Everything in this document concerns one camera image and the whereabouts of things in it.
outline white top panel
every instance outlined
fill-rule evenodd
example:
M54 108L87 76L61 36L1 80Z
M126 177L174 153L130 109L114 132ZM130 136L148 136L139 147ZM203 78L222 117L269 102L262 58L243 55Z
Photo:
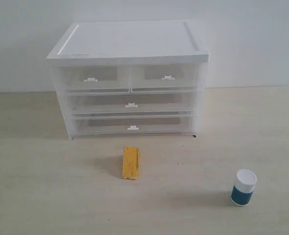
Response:
M161 57L165 63L166 57L172 63L208 60L193 21L74 23L48 60L53 66L159 64Z

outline drawer handle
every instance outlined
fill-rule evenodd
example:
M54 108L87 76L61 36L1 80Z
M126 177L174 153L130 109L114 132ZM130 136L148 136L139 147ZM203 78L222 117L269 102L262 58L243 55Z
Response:
M137 130L139 130L139 127L137 127L137 126L130 126L130 127L127 128L127 130L128 130L128 131L137 131Z
M165 75L164 77L162 77L162 81L175 81L175 78L172 77L171 75Z
M97 82L97 79L95 77L88 77L84 82Z
M125 105L125 108L138 108L138 105L135 103L128 103L127 105Z

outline plastic drawer unit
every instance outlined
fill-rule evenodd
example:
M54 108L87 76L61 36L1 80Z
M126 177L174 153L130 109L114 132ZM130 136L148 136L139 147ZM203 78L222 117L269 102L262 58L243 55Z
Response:
M209 53L195 21L73 23L47 61L70 139L199 133Z

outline drawer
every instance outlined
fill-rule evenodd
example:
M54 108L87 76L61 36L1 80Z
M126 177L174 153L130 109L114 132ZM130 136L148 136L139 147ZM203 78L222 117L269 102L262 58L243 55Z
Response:
M176 94L74 95L67 97L73 114L192 111L203 92Z
M89 92L100 93L129 93L129 66L96 66L96 67L64 67L58 68L59 79L55 84L68 93Z
M66 120L72 125L70 133L73 137L99 134L130 134L130 133L195 133L195 118L125 118L125 119L92 119Z
M139 65L131 67L131 89L149 91L203 91L206 63Z

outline white wall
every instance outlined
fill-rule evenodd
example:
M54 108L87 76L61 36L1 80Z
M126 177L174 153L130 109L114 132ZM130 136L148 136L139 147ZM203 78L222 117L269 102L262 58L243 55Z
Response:
M0 92L52 91L45 58L71 22L185 18L207 87L289 85L289 0L0 0Z

